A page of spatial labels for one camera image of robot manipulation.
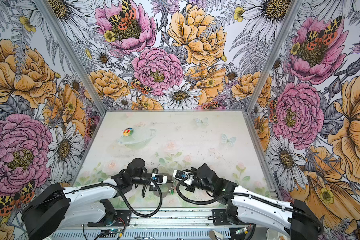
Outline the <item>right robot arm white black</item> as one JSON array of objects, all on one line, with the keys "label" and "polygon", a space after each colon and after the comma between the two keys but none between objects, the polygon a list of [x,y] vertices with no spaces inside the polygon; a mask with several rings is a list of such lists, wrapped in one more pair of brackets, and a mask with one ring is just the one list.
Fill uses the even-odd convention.
[{"label": "right robot arm white black", "polygon": [[[179,197],[192,205],[205,206],[215,202],[226,205],[227,221],[233,225],[248,223],[260,225],[288,235],[292,240],[317,240],[325,227],[306,203],[295,200],[285,202],[256,194],[234,182],[217,176],[207,164],[198,169],[176,170],[176,190]],[[180,187],[188,192],[199,189],[212,195],[210,200],[197,201],[186,197]]]}]

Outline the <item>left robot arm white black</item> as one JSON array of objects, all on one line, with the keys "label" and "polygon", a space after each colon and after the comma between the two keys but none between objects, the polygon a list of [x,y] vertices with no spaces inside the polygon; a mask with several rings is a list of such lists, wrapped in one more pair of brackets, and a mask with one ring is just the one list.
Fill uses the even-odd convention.
[{"label": "left robot arm white black", "polygon": [[118,174],[94,184],[66,188],[59,184],[50,185],[22,211],[28,238],[43,240],[59,229],[78,224],[110,226],[117,219],[110,200],[117,197],[122,198],[135,216],[152,217],[160,210],[159,207],[149,214],[139,213],[128,201],[126,193],[139,185],[144,190],[153,185],[155,190],[160,191],[157,175],[158,169],[148,172],[145,161],[136,158]]}]

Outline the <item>colourful small toy ball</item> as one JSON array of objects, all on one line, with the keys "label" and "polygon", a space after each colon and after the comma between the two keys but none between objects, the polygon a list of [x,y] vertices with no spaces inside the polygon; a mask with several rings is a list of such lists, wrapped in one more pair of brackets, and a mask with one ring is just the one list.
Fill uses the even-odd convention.
[{"label": "colourful small toy ball", "polygon": [[131,136],[133,134],[133,132],[134,132],[133,128],[127,128],[127,129],[124,130],[123,136],[129,137],[129,136]]}]

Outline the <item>white paper cup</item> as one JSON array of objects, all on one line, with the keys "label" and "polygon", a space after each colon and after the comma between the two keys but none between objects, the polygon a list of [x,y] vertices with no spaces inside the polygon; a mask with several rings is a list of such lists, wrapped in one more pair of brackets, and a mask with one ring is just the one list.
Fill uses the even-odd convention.
[{"label": "white paper cup", "polygon": [[268,229],[266,232],[267,240],[289,240],[290,238],[286,235],[272,229]]}]

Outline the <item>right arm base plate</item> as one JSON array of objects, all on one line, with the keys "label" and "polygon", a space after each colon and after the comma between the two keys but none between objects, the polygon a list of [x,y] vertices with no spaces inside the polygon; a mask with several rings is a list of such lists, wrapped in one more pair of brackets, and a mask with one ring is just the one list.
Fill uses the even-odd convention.
[{"label": "right arm base plate", "polygon": [[212,215],[208,217],[208,220],[213,221],[214,226],[244,226],[249,224],[240,221],[237,216],[233,216],[227,209],[212,209]]}]

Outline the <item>aluminium front rail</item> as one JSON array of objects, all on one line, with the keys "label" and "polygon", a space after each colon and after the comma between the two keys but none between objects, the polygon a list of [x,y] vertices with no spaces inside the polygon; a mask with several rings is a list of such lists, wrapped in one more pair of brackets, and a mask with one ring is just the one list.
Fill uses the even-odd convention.
[{"label": "aluminium front rail", "polygon": [[118,214],[122,217],[112,226],[101,226],[100,224],[82,223],[71,227],[64,227],[55,231],[52,236],[54,238],[68,239],[92,239],[101,233],[109,233],[116,236],[123,229],[125,233],[123,237],[133,231],[153,232],[160,230],[164,232],[190,232],[201,231],[206,229],[241,229],[246,227],[252,231],[255,229],[254,223],[240,223],[234,225],[228,222],[228,218],[224,216],[226,210],[224,208],[183,208],[183,209],[163,209],[150,218],[141,218],[127,210],[118,210]]}]

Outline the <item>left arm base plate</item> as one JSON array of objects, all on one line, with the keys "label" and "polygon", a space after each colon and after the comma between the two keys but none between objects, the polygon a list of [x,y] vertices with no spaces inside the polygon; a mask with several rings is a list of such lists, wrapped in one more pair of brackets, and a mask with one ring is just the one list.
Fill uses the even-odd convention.
[{"label": "left arm base plate", "polygon": [[128,227],[130,225],[132,212],[129,210],[115,210],[114,213],[106,215],[97,223],[87,223],[88,227]]}]

